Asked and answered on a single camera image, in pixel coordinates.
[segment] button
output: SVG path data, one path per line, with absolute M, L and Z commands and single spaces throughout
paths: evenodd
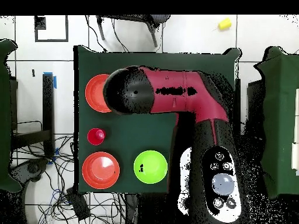
M 224 159 L 224 155 L 221 152 L 217 152 L 215 155 L 217 160 L 223 160 Z
M 235 183 L 230 175 L 217 173 L 212 179 L 212 188 L 215 193 L 228 196 L 234 191 Z
M 225 162 L 223 164 L 223 169 L 224 170 L 231 170 L 231 167 L 232 167 L 232 164 L 228 163 L 228 162 Z
M 224 201 L 221 198 L 215 198 L 213 204 L 214 204 L 215 208 L 221 209 L 224 205 Z
M 227 208 L 229 209 L 234 209 L 236 208 L 236 201 L 233 198 L 228 198 L 227 199 Z
M 210 165 L 210 167 L 211 167 L 211 169 L 213 169 L 213 170 L 217 170 L 217 169 L 219 168 L 219 165 L 218 165 L 218 163 L 214 162 L 214 163 L 212 163 L 212 164 Z

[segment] red bowl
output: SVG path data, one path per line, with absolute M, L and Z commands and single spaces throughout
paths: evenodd
M 85 98 L 90 107 L 100 113 L 108 113 L 111 110 L 105 103 L 103 88 L 109 75 L 101 74 L 94 76 L 85 88 Z
M 88 156 L 82 166 L 82 175 L 88 185 L 95 189 L 106 189 L 119 178 L 117 160 L 109 153 L 96 152 Z

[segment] blue tape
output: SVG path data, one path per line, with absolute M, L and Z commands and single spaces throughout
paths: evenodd
M 55 149 L 54 154 L 55 154 L 55 155 L 59 155 L 59 148 L 56 148 L 56 149 Z M 55 157 L 55 156 L 52 157 L 52 161 L 53 161 L 53 162 L 55 162 L 56 159 L 57 159 L 57 157 Z
M 55 89 L 57 88 L 56 76 L 53 77 L 53 86 L 54 86 Z
M 44 72 L 44 75 L 53 75 L 53 72 Z M 53 76 L 53 86 L 55 89 L 57 88 L 56 76 Z

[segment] black power adapter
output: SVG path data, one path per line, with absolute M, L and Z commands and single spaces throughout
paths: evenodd
M 76 194 L 73 191 L 73 188 L 67 189 L 66 198 L 68 202 L 73 206 L 76 216 L 79 221 L 84 220 L 91 215 L 91 211 L 88 208 L 85 197 L 80 194 Z

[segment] green bowl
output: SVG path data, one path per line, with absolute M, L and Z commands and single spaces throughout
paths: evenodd
M 165 157 L 154 150 L 143 151 L 134 161 L 134 173 L 145 184 L 155 184 L 163 180 L 167 169 Z

